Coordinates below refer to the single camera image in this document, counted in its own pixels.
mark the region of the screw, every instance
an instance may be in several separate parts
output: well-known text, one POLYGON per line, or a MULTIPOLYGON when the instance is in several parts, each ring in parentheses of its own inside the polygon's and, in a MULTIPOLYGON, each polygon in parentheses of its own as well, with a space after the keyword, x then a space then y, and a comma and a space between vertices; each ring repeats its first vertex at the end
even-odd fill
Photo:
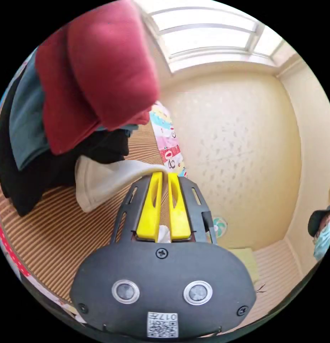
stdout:
POLYGON ((78 304, 78 306, 79 306, 79 310, 81 311, 81 313, 87 314, 89 312, 89 309, 86 307, 86 305, 78 304))
POLYGON ((244 315, 246 312, 247 312, 247 309, 248 309, 248 306, 242 306, 242 307, 240 307, 239 309, 238 309, 238 311, 237 311, 237 315, 239 316, 239 317, 241 317, 242 315, 244 315))
POLYGON ((168 256, 168 251, 164 248, 160 248, 155 252, 155 255, 160 258, 161 260, 168 256))

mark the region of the face mask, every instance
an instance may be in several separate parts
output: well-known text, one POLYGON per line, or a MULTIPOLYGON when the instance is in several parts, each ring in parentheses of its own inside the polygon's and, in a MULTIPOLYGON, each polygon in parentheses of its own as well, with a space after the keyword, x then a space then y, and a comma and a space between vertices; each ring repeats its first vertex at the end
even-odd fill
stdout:
POLYGON ((327 249, 330 246, 330 222, 326 225, 319 237, 316 240, 314 248, 314 257, 319 261, 327 252, 327 249))

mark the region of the red sweater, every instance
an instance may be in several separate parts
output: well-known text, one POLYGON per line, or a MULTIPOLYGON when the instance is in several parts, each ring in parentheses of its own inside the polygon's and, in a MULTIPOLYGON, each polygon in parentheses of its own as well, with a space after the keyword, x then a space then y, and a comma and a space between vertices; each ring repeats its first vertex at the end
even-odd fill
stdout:
POLYGON ((159 85, 142 25, 132 2, 117 0, 76 18, 39 46, 35 66, 54 154, 69 151, 100 125, 112 131, 149 121, 159 85))

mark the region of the yellow cloth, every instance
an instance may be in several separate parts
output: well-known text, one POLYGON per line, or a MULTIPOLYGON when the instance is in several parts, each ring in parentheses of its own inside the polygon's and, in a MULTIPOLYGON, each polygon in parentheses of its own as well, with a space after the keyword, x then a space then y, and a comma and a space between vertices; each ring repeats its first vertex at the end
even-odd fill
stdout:
POLYGON ((244 248, 244 249, 228 249, 228 250, 231 253, 233 253, 245 265, 253 284, 259 281, 258 266, 253 256, 252 249, 244 248))

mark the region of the window frame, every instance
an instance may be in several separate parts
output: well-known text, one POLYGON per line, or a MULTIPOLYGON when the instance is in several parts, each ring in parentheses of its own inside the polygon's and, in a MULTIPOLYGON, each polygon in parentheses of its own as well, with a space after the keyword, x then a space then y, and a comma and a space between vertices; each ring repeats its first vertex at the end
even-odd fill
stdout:
POLYGON ((138 3, 136 4, 140 9, 143 18, 145 19, 146 25, 148 27, 151 26, 150 31, 152 35, 154 36, 155 40, 157 41, 160 49, 162 50, 162 54, 164 55, 164 58, 166 59, 169 66, 172 62, 176 62, 179 60, 182 61, 184 59, 189 59, 191 57, 196 57, 196 56, 204 56, 204 55, 212 55, 212 54, 240 54, 240 55, 246 55, 250 57, 255 56, 255 57, 262 58, 264 59, 264 61, 267 60, 266 63, 264 64, 268 64, 268 65, 272 65, 273 67, 276 67, 276 64, 273 60, 273 55, 285 43, 285 40, 282 39, 281 42, 278 44, 278 46, 275 48, 275 50, 271 53, 271 55, 256 53, 254 49, 256 48, 256 45, 258 44, 266 26, 260 21, 258 21, 257 19, 255 19, 254 17, 247 14, 242 14, 242 13, 234 12, 231 10, 229 11, 227 9, 207 7, 207 6, 179 6, 179 7, 171 7, 171 8, 161 9, 158 11, 147 13, 140 4, 138 3), (156 21, 153 19, 153 16, 156 14, 179 11, 179 10, 211 10, 211 11, 230 13, 232 15, 236 15, 236 16, 254 21, 254 26, 253 26, 253 30, 247 30, 247 29, 240 28, 237 26, 232 26, 232 25, 225 25, 225 24, 218 24, 218 23, 215 23, 215 24, 199 23, 199 24, 184 24, 184 25, 174 26, 174 27, 164 29, 164 30, 159 30, 159 27, 156 24, 156 21), (244 48, 230 47, 230 46, 207 46, 207 47, 194 48, 194 49, 184 50, 184 51, 170 54, 168 52, 168 49, 166 47, 166 44, 162 36, 166 33, 177 32, 180 30, 194 29, 194 28, 226 28, 226 29, 233 29, 237 31, 248 32, 250 36, 244 48))

